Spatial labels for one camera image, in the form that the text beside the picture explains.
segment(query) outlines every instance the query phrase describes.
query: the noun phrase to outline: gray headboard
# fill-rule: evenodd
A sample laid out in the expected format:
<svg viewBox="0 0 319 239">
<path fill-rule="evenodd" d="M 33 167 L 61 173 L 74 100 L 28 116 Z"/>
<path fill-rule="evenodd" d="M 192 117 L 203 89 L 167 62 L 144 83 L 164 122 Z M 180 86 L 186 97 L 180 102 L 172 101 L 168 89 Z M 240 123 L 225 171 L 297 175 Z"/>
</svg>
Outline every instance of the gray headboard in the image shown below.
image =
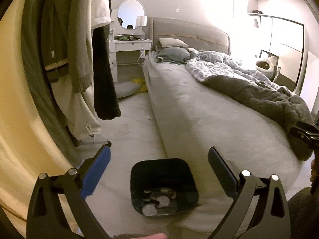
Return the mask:
<svg viewBox="0 0 319 239">
<path fill-rule="evenodd" d="M 176 19 L 149 17 L 147 26 L 143 30 L 146 38 L 153 41 L 153 47 L 159 45 L 161 37 L 177 38 L 197 50 L 212 50 L 230 55 L 229 36 L 214 26 L 208 27 Z"/>
</svg>

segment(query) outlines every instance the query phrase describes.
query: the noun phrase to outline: lampshade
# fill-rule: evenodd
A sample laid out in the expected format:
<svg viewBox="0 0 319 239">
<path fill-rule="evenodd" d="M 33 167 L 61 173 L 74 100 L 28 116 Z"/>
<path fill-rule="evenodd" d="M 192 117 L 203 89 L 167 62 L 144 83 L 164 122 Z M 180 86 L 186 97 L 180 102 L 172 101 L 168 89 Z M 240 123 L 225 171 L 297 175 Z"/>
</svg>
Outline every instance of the lampshade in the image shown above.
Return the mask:
<svg viewBox="0 0 319 239">
<path fill-rule="evenodd" d="M 136 27 L 144 27 L 147 25 L 147 16 L 138 16 L 136 20 Z"/>
</svg>

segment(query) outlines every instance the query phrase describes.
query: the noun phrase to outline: black bin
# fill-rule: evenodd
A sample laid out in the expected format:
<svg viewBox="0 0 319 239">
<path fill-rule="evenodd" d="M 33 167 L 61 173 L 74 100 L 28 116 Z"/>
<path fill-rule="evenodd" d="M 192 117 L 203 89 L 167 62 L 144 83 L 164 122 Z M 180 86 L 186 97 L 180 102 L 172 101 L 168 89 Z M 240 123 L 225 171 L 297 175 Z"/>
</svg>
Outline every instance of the black bin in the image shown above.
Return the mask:
<svg viewBox="0 0 319 239">
<path fill-rule="evenodd" d="M 143 214 L 139 203 L 145 191 L 170 188 L 176 192 L 176 213 L 197 206 L 199 195 L 189 165 L 178 158 L 147 160 L 136 163 L 131 170 L 131 200 L 135 210 Z"/>
</svg>

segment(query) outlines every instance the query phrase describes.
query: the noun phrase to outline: blue gripper pad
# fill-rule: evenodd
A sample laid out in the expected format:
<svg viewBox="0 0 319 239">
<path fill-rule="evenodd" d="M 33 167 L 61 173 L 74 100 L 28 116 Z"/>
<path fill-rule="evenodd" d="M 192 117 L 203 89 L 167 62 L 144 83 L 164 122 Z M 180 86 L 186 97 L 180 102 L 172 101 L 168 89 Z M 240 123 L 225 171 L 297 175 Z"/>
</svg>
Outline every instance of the blue gripper pad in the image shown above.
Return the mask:
<svg viewBox="0 0 319 239">
<path fill-rule="evenodd" d="M 83 199 L 86 199 L 87 196 L 93 194 L 110 161 L 111 149 L 108 146 L 103 145 L 95 157 L 85 160 L 81 165 L 81 167 L 85 167 L 86 164 L 91 164 L 85 175 L 82 177 L 82 189 L 80 194 Z"/>
<path fill-rule="evenodd" d="M 236 166 L 231 166 L 230 162 L 227 163 L 227 160 L 214 147 L 208 151 L 208 162 L 226 195 L 234 200 L 237 199 L 239 196 L 239 169 Z"/>
</svg>

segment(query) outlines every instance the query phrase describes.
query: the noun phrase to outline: white bed sheet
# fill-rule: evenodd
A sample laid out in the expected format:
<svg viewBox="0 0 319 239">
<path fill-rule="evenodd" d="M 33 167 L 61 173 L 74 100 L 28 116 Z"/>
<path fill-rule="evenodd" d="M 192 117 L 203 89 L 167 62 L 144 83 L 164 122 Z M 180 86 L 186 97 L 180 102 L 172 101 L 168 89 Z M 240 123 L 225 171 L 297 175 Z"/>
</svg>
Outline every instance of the white bed sheet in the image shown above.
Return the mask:
<svg viewBox="0 0 319 239">
<path fill-rule="evenodd" d="M 208 163 L 212 146 L 255 176 L 277 174 L 285 192 L 293 185 L 302 163 L 277 123 L 200 84 L 184 66 L 156 63 L 155 52 L 147 56 L 143 71 L 167 155 L 190 165 L 200 194 L 200 206 L 176 220 L 177 226 L 211 233 L 232 203 Z M 247 228 L 255 205 L 239 232 Z"/>
</svg>

